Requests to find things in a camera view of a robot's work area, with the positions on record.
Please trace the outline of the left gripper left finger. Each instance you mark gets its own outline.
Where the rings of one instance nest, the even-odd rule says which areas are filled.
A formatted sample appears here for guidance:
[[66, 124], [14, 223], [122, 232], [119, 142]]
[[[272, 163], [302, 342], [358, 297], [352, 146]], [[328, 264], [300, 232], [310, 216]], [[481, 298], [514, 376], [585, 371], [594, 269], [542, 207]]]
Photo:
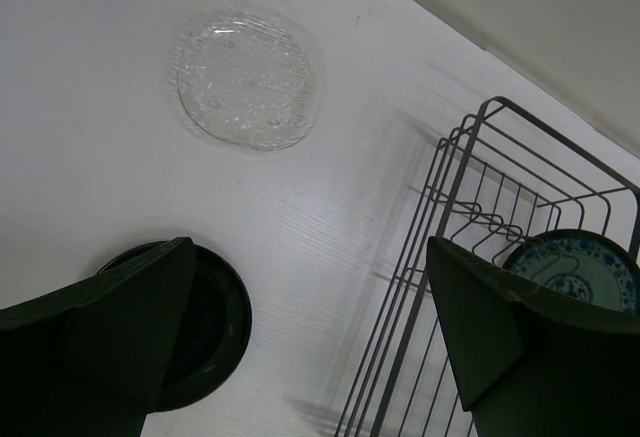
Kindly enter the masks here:
[[1, 312], [4, 436], [138, 436], [195, 271], [179, 237]]

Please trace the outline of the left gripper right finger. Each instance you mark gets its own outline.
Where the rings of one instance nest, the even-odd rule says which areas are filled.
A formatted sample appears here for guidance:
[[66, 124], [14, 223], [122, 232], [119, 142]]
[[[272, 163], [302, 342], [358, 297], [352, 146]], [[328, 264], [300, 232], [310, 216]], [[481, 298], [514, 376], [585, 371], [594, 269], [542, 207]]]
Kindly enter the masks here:
[[442, 237], [427, 276], [480, 436], [636, 436], [639, 319], [567, 297]]

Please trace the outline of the blue patterned plate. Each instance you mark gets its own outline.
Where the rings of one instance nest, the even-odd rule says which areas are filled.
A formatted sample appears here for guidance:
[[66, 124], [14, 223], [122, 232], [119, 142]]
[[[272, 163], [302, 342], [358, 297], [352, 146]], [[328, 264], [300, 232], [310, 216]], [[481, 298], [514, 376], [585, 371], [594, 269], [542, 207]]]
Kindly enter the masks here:
[[591, 231], [559, 229], [528, 238], [503, 268], [588, 304], [639, 313], [639, 266], [614, 241]]

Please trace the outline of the black plate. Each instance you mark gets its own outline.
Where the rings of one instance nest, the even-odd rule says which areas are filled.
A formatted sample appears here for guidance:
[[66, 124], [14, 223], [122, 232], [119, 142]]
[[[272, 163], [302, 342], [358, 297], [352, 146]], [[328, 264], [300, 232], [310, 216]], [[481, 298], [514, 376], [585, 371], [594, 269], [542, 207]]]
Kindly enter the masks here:
[[252, 307], [235, 269], [221, 256], [195, 246], [189, 299], [156, 413], [193, 405], [216, 391], [237, 369], [251, 334]]

